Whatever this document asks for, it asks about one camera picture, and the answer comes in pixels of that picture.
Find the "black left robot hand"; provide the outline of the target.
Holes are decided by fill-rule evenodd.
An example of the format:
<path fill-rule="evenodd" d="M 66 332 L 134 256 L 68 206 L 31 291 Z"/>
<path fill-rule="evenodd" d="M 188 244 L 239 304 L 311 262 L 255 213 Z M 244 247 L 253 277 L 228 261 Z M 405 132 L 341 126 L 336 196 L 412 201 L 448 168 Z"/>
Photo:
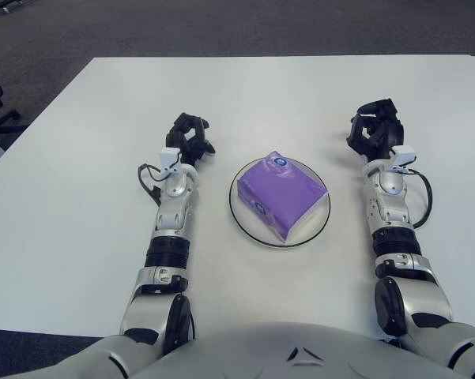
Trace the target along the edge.
<path fill-rule="evenodd" d="M 205 154 L 215 154 L 215 148 L 205 138 L 209 123 L 198 116 L 182 113 L 166 136 L 168 148 L 179 148 L 181 162 L 195 166 Z"/>

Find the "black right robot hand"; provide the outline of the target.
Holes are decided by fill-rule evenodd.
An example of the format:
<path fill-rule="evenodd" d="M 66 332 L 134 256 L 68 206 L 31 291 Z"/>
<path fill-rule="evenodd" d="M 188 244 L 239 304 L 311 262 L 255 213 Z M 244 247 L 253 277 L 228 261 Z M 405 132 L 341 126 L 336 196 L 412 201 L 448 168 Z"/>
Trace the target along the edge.
<path fill-rule="evenodd" d="M 389 159 L 394 146 L 404 144 L 404 128 L 391 99 L 364 104 L 351 119 L 347 145 L 368 162 Z"/>

